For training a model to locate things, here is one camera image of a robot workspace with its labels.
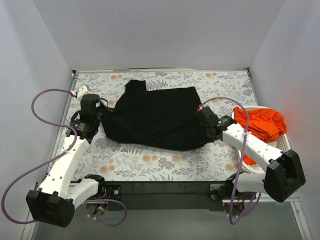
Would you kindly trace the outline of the orange t shirt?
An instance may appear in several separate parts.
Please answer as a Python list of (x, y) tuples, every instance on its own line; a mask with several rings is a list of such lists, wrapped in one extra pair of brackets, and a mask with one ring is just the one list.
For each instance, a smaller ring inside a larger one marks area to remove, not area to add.
[[(246, 110), (249, 115), (248, 131), (263, 142), (275, 143), (278, 138), (287, 133), (287, 125), (284, 117), (276, 110), (271, 108), (258, 108)], [(233, 109), (234, 119), (243, 128), (247, 124), (247, 116), (239, 107)], [(256, 162), (245, 155), (243, 159), (247, 165), (254, 165)]]

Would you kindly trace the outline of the white laundry basket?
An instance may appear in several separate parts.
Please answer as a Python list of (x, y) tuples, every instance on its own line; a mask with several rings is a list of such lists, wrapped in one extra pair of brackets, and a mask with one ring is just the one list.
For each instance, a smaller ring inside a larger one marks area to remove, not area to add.
[[(262, 106), (245, 106), (244, 107), (246, 110), (255, 110), (255, 109), (266, 109), (268, 107), (262, 107)], [(288, 138), (286, 133), (282, 136), (280, 136), (276, 142), (273, 143), (267, 143), (268, 145), (274, 147), (274, 148), (278, 148), (284, 152), (288, 151), (289, 149), (291, 149)], [(254, 165), (248, 165), (246, 164), (244, 161), (242, 162), (242, 166), (241, 169), (243, 172), (246, 173), (263, 173), (262, 168), (256, 163)]]

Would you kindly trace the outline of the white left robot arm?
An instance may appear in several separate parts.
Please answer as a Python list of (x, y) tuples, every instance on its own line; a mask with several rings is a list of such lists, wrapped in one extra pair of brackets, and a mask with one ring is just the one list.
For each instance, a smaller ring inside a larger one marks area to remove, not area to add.
[(106, 187), (99, 183), (99, 176), (86, 177), (70, 186), (78, 162), (98, 132), (101, 108), (97, 94), (87, 93), (81, 97), (80, 110), (73, 115), (65, 134), (63, 156), (56, 160), (39, 188), (26, 196), (35, 221), (65, 228), (85, 200), (89, 197), (101, 200), (106, 196)]

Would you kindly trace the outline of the aluminium frame rail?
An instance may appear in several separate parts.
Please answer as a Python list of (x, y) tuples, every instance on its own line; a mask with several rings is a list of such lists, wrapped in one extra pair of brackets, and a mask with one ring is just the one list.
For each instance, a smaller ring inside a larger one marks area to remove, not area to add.
[[(233, 188), (235, 184), (233, 182), (226, 182), (222, 186), (219, 187), (218, 192), (225, 198), (230, 199), (232, 196)], [(284, 191), (280, 192), (280, 190), (276, 187), (275, 190), (270, 190), (267, 192), (264, 189), (263, 182), (258, 183), (248, 183), (248, 182), (238, 182), (234, 196), (239, 196), (242, 193), (262, 193), (264, 195), (268, 195), (271, 199), (276, 202), (282, 203), (287, 201), (298, 200), (300, 198), (297, 192), (293, 192), (291, 194), (285, 193)]]

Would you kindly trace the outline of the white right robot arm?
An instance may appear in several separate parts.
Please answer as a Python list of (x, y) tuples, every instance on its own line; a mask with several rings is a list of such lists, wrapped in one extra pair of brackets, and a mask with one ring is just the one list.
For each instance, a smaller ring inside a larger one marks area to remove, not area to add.
[(263, 193), (282, 203), (306, 183), (299, 155), (292, 149), (283, 151), (247, 132), (229, 116), (218, 117), (210, 107), (196, 113), (205, 143), (222, 141), (248, 156), (262, 169), (261, 173), (239, 170), (216, 190), (222, 197), (237, 199), (243, 193)]

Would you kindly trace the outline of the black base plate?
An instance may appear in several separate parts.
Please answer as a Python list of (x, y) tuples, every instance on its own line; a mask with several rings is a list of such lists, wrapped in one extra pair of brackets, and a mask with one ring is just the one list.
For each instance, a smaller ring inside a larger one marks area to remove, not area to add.
[(106, 181), (93, 174), (84, 179), (98, 183), (90, 203), (107, 196), (127, 210), (223, 211), (223, 200), (229, 201), (233, 190), (230, 181)]

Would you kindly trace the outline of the floral patterned table mat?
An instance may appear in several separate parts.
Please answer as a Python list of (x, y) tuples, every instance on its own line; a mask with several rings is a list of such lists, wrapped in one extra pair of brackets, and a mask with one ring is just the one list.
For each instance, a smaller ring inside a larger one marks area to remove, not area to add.
[[(220, 117), (231, 115), (235, 101), (257, 104), (246, 70), (81, 72), (75, 90), (89, 87), (113, 108), (130, 80), (146, 82), (149, 91), (195, 87), (200, 99)], [(237, 151), (216, 141), (191, 151), (170, 151), (120, 144), (99, 129), (74, 172), (74, 179), (98, 174), (107, 181), (224, 181), (238, 168)]]

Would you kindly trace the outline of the black t shirt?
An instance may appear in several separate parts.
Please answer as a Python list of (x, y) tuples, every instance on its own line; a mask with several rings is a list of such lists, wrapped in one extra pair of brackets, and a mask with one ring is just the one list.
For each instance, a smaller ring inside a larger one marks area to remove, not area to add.
[(118, 143), (189, 151), (206, 143), (196, 116), (200, 104), (193, 86), (147, 90), (145, 81), (132, 79), (100, 122), (106, 137)]

